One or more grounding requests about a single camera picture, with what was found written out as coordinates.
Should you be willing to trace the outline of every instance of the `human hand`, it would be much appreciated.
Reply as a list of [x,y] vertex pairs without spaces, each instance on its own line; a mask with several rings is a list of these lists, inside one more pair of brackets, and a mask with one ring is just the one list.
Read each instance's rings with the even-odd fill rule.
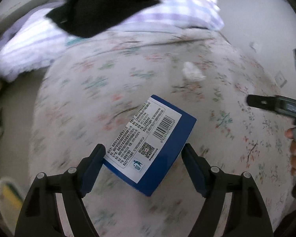
[[293,129],[294,128],[288,129],[285,132],[285,136],[289,139],[293,139],[289,149],[289,151],[291,152],[290,164],[292,165],[291,174],[293,176],[296,176],[296,141],[294,140]]

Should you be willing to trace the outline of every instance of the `silver screw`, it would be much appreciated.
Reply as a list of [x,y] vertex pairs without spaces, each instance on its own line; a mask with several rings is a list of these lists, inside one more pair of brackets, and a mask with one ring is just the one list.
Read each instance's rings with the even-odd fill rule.
[[213,173],[218,173],[218,172],[219,172],[219,168],[216,167],[216,166],[213,166],[213,167],[211,167],[211,171],[212,171]]
[[243,173],[243,176],[244,176],[245,178],[250,178],[250,177],[251,177],[251,174],[250,174],[249,172],[244,172],[244,173]]
[[37,174],[36,177],[37,177],[38,179],[42,179],[44,176],[45,176],[44,173],[39,173],[39,174]]
[[73,173],[75,173],[76,172],[76,168],[75,167],[71,167],[70,169],[68,169],[68,173],[69,174],[73,174]]

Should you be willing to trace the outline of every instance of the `white tissue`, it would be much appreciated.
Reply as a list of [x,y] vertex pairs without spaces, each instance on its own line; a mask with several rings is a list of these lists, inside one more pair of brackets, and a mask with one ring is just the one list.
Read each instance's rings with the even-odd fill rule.
[[182,72],[185,78],[192,82],[200,82],[206,78],[202,71],[193,62],[185,62]]

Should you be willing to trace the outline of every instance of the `bedsheet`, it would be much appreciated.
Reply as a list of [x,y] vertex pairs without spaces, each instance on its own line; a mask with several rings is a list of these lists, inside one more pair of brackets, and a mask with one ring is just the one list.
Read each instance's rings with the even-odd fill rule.
[[[206,77],[182,73],[193,62]],[[178,34],[106,31],[72,42],[48,70],[37,97],[30,148],[31,181],[39,172],[63,173],[108,148],[140,106],[156,94],[197,118],[188,139],[224,172],[254,177],[275,229],[292,202],[290,120],[245,104],[247,94],[276,95],[278,87],[255,60],[214,31]],[[57,196],[65,234],[71,236]],[[177,158],[151,197],[106,167],[83,202],[100,236],[188,236],[204,199]],[[216,236],[229,211],[226,196]]]

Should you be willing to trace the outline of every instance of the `qr code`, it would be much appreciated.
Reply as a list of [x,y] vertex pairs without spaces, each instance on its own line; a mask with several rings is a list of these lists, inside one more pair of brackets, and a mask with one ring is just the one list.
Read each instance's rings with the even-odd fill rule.
[[146,158],[149,158],[154,151],[155,151],[154,147],[144,142],[141,149],[139,150],[139,153],[144,155]]

